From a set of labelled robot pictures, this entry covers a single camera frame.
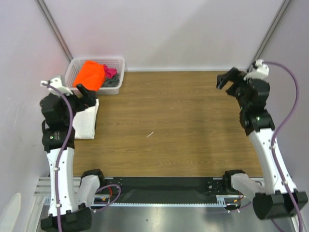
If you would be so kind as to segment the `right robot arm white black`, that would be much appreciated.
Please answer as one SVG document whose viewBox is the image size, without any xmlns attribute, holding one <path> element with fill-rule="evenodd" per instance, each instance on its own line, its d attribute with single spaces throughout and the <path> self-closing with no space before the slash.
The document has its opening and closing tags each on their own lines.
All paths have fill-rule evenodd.
<svg viewBox="0 0 309 232">
<path fill-rule="evenodd" d="M 306 192 L 299 191 L 289 175 L 275 136 L 275 124 L 266 109 L 270 85 L 264 80 L 268 67 L 251 72 L 231 68 L 217 76 L 216 87 L 232 82 L 226 93 L 235 97 L 240 107 L 239 121 L 258 155 L 264 185 L 253 181 L 243 170 L 225 171 L 222 188 L 227 194 L 236 191 L 252 201 L 260 220 L 294 217 L 308 202 Z"/>
</svg>

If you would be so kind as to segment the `white Coca-Cola t-shirt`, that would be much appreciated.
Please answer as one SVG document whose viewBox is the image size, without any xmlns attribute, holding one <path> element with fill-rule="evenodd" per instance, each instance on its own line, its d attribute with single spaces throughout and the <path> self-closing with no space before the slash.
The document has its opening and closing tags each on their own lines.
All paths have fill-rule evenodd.
<svg viewBox="0 0 309 232">
<path fill-rule="evenodd" d="M 94 139 L 99 99 L 96 99 L 94 106 L 86 108 L 84 111 L 77 112 L 73 119 L 75 129 L 75 139 Z"/>
</svg>

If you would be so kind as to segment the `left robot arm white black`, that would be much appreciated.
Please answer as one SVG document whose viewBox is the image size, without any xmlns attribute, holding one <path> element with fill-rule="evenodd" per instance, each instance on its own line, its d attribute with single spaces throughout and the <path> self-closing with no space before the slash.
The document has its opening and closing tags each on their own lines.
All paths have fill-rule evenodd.
<svg viewBox="0 0 309 232">
<path fill-rule="evenodd" d="M 75 134 L 81 129 L 94 132 L 99 101 L 94 91 L 77 86 L 78 97 L 55 81 L 42 81 L 49 95 L 40 102 L 44 116 L 42 144 L 50 168 L 51 201 L 47 218 L 41 219 L 45 232 L 82 232 L 92 224 L 90 204 L 95 193 L 106 189 L 100 169 L 85 171 L 77 191 L 73 183 Z"/>
</svg>

